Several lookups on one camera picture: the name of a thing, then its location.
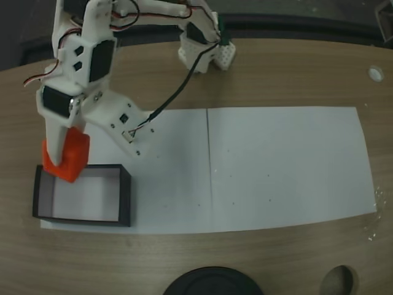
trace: screw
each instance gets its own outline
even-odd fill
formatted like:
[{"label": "screw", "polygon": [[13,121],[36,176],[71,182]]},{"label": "screw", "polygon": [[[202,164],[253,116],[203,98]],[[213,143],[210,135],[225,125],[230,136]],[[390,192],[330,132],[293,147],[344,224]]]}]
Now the screw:
[{"label": "screw", "polygon": [[99,91],[95,96],[94,96],[94,102],[96,103],[101,97],[103,97],[103,93]]}]

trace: wire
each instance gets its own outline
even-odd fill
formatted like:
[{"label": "wire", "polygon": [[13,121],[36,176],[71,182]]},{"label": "wire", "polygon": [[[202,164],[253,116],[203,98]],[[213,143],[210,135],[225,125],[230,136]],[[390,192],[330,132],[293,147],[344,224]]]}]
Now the wire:
[{"label": "wire", "polygon": [[35,81],[35,80],[38,80],[38,79],[42,79],[43,77],[46,77],[46,76],[51,75],[51,73],[53,73],[53,72],[57,69],[57,67],[59,66],[59,64],[60,64],[60,61],[59,61],[59,60],[56,60],[56,64],[55,64],[55,66],[53,67],[53,69],[51,69],[49,72],[47,72],[47,73],[45,73],[45,74],[34,75],[34,76],[31,76],[31,77],[27,78],[27,79],[23,82],[23,85],[26,87],[27,85],[29,85],[30,83],[32,83],[32,81]]},{"label": "wire", "polygon": [[[80,34],[81,32],[82,32],[82,30],[79,28],[71,28],[71,29],[67,30],[64,33],[64,35],[62,35],[62,37],[59,39],[58,49],[63,47],[64,40],[67,38],[67,36],[72,35],[72,34]],[[60,60],[56,59],[55,66],[49,72],[44,73],[44,74],[33,75],[33,76],[27,78],[25,81],[23,81],[23,86],[26,87],[27,85],[32,83],[32,81],[39,80],[39,79],[42,79],[44,77],[51,75],[57,69],[57,67],[59,67],[59,65],[60,65]]]},{"label": "wire", "polygon": [[82,32],[82,29],[80,28],[72,28],[67,30],[64,35],[62,35],[62,37],[59,39],[59,43],[58,43],[58,49],[62,48],[64,40],[67,38],[67,36],[72,35],[72,34],[80,34]]},{"label": "wire", "polygon": [[194,73],[195,69],[198,66],[198,63],[200,62],[201,58],[203,55],[205,55],[206,53],[212,51],[213,49],[215,49],[217,46],[219,45],[219,43],[214,44],[213,46],[209,47],[208,49],[202,51],[201,53],[199,53],[198,57],[196,58],[196,60],[194,61],[194,64],[192,65],[187,77],[184,79],[183,83],[180,85],[180,87],[160,106],[158,107],[153,113],[150,114],[150,116],[143,121],[142,123],[140,123],[138,125],[138,127],[136,127],[135,129],[132,129],[129,131],[129,133],[133,133],[136,132],[137,130],[141,129],[142,127],[144,127],[146,124],[150,123],[151,121],[153,121],[159,114],[161,114],[161,112],[172,102],[174,101],[174,99],[184,90],[185,86],[188,84],[189,80],[192,77],[192,74]]},{"label": "wire", "polygon": [[[134,17],[136,15],[137,15],[136,13],[131,12],[131,13],[127,14],[127,15],[122,16],[118,12],[112,11],[112,16],[114,18],[123,19],[123,18],[128,18],[128,17]],[[156,13],[153,13],[153,12],[141,12],[139,15],[141,17],[167,17],[167,18],[180,18],[182,20],[186,20],[186,19],[188,19],[188,18],[190,18],[192,16],[192,9],[190,8],[190,13],[188,15],[184,16],[184,17],[182,17],[180,15],[156,14]]]},{"label": "wire", "polygon": [[134,25],[139,20],[139,17],[141,16],[141,10],[139,9],[139,5],[138,5],[138,3],[136,3],[135,0],[130,0],[130,1],[134,4],[135,9],[136,9],[136,17],[135,17],[135,19],[131,23],[129,23],[129,24],[125,25],[125,26],[112,26],[111,25],[111,29],[113,31],[121,32],[121,31],[127,30],[127,29],[131,28],[132,25]]}]

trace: black box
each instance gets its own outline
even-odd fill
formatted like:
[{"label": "black box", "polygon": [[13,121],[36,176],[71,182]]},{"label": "black box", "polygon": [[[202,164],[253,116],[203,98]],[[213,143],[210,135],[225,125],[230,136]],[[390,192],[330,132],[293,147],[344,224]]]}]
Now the black box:
[{"label": "black box", "polygon": [[33,216],[46,221],[131,226],[131,176],[121,165],[88,165],[74,183],[37,166]]}]

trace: black cable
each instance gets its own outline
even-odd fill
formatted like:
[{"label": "black cable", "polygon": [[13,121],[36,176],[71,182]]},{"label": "black cable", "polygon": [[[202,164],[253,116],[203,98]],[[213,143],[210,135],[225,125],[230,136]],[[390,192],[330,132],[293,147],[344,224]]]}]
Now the black cable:
[{"label": "black cable", "polygon": [[[136,10],[137,10],[137,16],[136,16],[135,20],[132,23],[127,24],[127,25],[123,25],[123,26],[111,25],[111,28],[114,28],[114,29],[117,29],[117,30],[121,30],[123,28],[128,28],[128,27],[132,26],[133,24],[135,24],[140,16],[180,18],[182,20],[186,20],[186,19],[188,19],[188,18],[190,18],[192,16],[192,8],[190,6],[187,6],[190,9],[190,13],[188,15],[186,15],[185,17],[182,17],[180,15],[157,14],[157,13],[152,13],[152,12],[141,13],[141,11],[139,9],[139,6],[136,3],[134,3],[134,4],[136,5],[135,7],[136,7]],[[128,14],[128,15],[123,17],[118,12],[114,12],[113,11],[112,13],[116,14],[117,18],[120,18],[120,19],[127,18],[127,17],[129,17],[131,15],[131,14]]]},{"label": "black cable", "polygon": [[212,51],[213,49],[215,49],[218,45],[219,45],[219,43],[216,43],[213,46],[209,47],[208,49],[206,49],[206,50],[202,51],[201,53],[199,53],[199,55],[196,58],[194,64],[192,65],[192,67],[191,67],[187,77],[184,79],[184,81],[180,85],[180,87],[175,91],[174,94],[171,95],[171,97],[169,97],[167,99],[166,102],[164,102],[159,108],[157,108],[153,113],[151,113],[150,116],[145,121],[140,123],[139,126],[142,126],[142,125],[144,125],[144,124],[146,124],[148,122],[153,121],[184,90],[185,86],[187,85],[187,83],[191,79],[192,74],[194,73],[195,68],[198,66],[198,63],[201,60],[202,56],[204,54],[208,53],[209,51]]},{"label": "black cable", "polygon": [[127,26],[132,26],[132,25],[134,25],[138,20],[139,20],[139,16],[141,15],[141,10],[139,9],[139,5],[138,5],[138,3],[136,3],[136,1],[135,0],[130,0],[133,4],[134,4],[134,6],[135,6],[135,9],[136,9],[136,17],[135,17],[135,19],[131,22],[131,23],[129,23]]},{"label": "black cable", "polygon": [[[210,20],[210,22],[213,25],[214,30],[216,30],[216,22],[214,21],[213,18],[211,18],[211,16],[208,14],[208,12],[206,11],[206,9],[203,6],[191,6],[191,8],[198,8],[198,9],[202,9],[205,16]],[[218,35],[219,39],[221,39],[221,35],[220,33],[216,30],[216,34]]]}]

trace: red wire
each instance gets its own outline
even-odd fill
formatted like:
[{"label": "red wire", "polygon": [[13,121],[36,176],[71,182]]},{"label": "red wire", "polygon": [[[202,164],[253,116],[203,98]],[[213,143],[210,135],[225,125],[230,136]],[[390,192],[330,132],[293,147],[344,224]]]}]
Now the red wire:
[{"label": "red wire", "polygon": [[59,66],[59,64],[60,64],[60,61],[59,61],[59,60],[56,60],[56,64],[55,64],[55,66],[53,67],[53,69],[51,69],[49,72],[47,72],[47,73],[45,73],[45,74],[34,75],[34,76],[31,76],[31,77],[27,78],[27,79],[23,82],[23,85],[26,86],[26,84],[28,84],[29,82],[31,82],[31,81],[33,81],[33,80],[40,79],[40,78],[43,78],[43,77],[46,77],[46,76],[50,75],[51,73],[53,73],[53,72],[57,69],[57,67]]}]

